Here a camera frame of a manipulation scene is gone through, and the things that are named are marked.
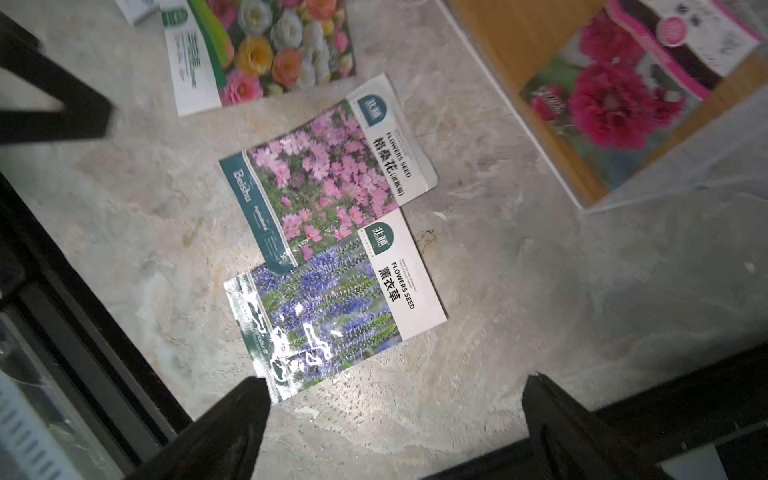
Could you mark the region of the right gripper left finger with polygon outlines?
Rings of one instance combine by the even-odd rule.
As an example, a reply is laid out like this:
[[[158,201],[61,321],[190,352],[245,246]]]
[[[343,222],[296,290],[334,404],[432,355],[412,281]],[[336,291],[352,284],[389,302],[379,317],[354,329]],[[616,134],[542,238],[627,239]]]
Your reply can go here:
[[[271,409],[267,381],[248,377],[130,479],[250,479]]]

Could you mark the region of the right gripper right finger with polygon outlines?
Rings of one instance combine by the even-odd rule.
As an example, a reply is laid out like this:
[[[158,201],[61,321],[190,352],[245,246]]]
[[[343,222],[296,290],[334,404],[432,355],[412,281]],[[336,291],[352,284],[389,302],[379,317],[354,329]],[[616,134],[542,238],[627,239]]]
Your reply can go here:
[[[544,374],[530,375],[522,406],[547,479],[667,479],[611,427]]]

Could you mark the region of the lavender seed packet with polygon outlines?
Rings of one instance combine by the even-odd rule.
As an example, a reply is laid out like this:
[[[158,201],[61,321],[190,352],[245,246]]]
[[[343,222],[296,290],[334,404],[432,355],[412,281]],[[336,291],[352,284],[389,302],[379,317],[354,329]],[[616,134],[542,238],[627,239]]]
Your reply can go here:
[[[260,265],[224,289],[274,404],[447,320],[398,210],[288,273]]]

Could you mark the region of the pink flower seed packet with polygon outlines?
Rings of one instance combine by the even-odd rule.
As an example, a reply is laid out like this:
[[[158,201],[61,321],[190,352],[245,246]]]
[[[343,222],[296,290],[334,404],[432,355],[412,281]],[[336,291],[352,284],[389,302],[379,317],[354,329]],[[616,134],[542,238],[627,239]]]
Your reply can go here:
[[[278,275],[438,184],[385,74],[220,166]]]

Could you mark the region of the magenta flower seed packet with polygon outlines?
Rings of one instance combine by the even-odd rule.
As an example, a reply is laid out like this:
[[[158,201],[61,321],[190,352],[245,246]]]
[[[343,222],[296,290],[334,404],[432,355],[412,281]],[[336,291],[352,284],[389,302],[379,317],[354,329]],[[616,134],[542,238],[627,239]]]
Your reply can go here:
[[[719,1],[609,1],[521,96],[614,190],[760,44]]]

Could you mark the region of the mixed colour flower seed packet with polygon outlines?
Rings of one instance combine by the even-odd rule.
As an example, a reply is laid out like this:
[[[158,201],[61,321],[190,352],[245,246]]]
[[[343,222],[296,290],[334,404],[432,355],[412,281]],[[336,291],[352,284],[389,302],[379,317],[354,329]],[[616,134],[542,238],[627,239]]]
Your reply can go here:
[[[159,9],[181,117],[355,72],[343,1],[163,1]]]

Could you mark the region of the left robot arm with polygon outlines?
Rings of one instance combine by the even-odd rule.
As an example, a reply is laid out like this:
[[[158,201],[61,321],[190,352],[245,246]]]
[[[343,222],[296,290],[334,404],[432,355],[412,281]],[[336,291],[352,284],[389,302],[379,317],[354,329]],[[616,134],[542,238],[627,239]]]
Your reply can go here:
[[[35,35],[1,15],[1,71],[40,93],[40,108],[1,104],[3,145],[96,140],[107,136],[114,105],[44,52]]]

